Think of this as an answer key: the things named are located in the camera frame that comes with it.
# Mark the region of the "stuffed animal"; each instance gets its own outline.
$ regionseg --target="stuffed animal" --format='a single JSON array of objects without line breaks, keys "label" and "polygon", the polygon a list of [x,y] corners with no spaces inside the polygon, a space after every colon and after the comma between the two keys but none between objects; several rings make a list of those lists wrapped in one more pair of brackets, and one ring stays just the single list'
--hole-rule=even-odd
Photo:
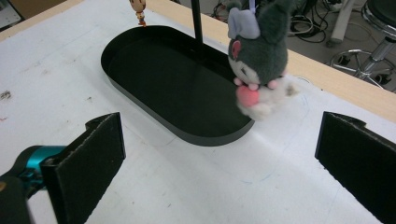
[{"label": "stuffed animal", "polygon": [[285,78],[292,0],[275,0],[259,15],[241,10],[239,2],[228,4],[228,59],[236,75],[237,105],[252,119],[264,119],[287,96],[297,93]]}]

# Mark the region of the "oval tray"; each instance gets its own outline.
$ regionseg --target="oval tray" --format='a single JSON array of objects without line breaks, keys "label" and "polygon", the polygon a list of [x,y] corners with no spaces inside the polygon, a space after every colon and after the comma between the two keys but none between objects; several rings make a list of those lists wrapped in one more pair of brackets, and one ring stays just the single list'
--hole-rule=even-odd
[{"label": "oval tray", "polygon": [[254,123],[236,106],[227,55],[171,27],[118,35],[106,46],[102,67],[119,91],[192,144],[228,144]]}]

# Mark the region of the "white table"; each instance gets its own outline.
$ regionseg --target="white table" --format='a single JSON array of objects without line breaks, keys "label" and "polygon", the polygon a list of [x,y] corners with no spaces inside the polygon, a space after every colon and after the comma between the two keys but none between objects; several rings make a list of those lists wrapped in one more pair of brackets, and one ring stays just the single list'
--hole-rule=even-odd
[{"label": "white table", "polygon": [[[145,14],[148,25],[193,35]],[[241,139],[191,145],[117,91],[101,68],[106,44],[136,25],[128,1],[85,0],[0,42],[9,55],[0,60],[0,93],[11,93],[0,101],[0,174],[25,148],[67,145],[86,121],[120,112],[127,158],[88,223],[378,223],[315,159],[318,130],[322,112],[332,111],[396,142],[395,123],[296,78],[300,94]],[[55,222],[46,191],[29,204],[36,223]]]}]

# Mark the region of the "black metal rod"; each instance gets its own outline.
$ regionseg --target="black metal rod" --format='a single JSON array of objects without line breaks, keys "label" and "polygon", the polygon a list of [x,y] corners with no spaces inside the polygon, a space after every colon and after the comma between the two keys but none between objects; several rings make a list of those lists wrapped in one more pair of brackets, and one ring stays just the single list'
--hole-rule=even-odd
[{"label": "black metal rod", "polygon": [[196,51],[198,54],[198,59],[204,59],[204,39],[202,35],[202,24],[201,24],[201,10],[199,5],[199,0],[191,0],[192,7],[192,19],[194,22],[194,32],[196,40]]}]

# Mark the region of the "stool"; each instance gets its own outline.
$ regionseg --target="stool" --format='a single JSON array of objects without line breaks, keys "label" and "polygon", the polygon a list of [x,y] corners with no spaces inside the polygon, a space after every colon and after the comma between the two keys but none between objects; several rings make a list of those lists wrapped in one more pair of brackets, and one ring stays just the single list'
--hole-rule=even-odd
[{"label": "stool", "polygon": [[[332,57],[330,66],[352,73],[354,77],[367,80],[384,89],[395,72],[395,65],[385,59],[396,43],[395,8],[396,0],[368,0],[362,8],[361,15],[384,34],[385,39],[372,53],[362,49],[338,53]],[[348,66],[351,60],[354,61],[352,65],[355,68]]]}]

